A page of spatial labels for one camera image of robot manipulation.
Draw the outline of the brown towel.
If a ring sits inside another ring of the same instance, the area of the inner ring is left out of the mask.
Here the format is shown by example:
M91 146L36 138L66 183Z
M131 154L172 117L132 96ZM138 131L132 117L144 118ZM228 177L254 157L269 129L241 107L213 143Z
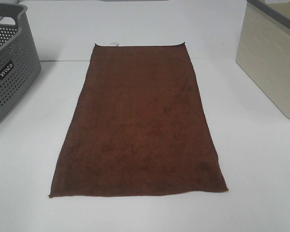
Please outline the brown towel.
M186 45L95 45L49 196L227 190Z

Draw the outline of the beige storage box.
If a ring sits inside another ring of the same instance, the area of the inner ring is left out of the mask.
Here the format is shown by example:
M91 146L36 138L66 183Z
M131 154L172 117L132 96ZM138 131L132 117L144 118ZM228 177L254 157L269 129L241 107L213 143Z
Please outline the beige storage box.
M236 63L290 119L290 0L248 0Z

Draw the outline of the grey perforated plastic basket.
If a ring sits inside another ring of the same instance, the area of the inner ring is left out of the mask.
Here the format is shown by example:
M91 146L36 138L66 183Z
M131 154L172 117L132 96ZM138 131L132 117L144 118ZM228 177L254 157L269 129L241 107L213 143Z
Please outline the grey perforated plastic basket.
M37 49L26 15L27 6L0 3L0 123L18 104L41 72Z

